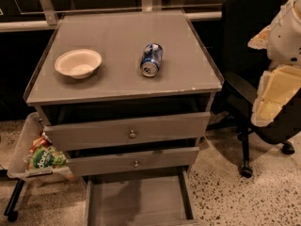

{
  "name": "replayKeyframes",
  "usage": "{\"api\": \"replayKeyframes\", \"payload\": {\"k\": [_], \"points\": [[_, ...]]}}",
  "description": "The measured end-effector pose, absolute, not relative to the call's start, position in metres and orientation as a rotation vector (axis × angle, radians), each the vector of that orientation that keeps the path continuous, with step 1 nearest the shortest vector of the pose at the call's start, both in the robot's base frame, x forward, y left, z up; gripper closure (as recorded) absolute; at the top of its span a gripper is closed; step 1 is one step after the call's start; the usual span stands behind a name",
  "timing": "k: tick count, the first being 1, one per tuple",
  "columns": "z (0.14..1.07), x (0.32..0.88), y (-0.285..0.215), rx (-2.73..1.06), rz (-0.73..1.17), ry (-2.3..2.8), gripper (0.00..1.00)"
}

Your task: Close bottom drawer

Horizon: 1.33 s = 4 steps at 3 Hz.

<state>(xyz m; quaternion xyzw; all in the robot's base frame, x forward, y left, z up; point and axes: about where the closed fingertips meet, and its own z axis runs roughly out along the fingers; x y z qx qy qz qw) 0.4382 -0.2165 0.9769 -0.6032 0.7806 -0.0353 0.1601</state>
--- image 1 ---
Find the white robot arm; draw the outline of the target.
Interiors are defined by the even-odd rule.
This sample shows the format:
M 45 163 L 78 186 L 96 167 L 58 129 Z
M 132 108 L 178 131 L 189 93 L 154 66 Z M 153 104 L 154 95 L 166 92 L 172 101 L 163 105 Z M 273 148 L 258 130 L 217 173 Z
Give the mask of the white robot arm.
M 247 46 L 265 49 L 271 60 L 261 76 L 251 115 L 255 126 L 265 127 L 301 89 L 301 0 L 288 0 Z

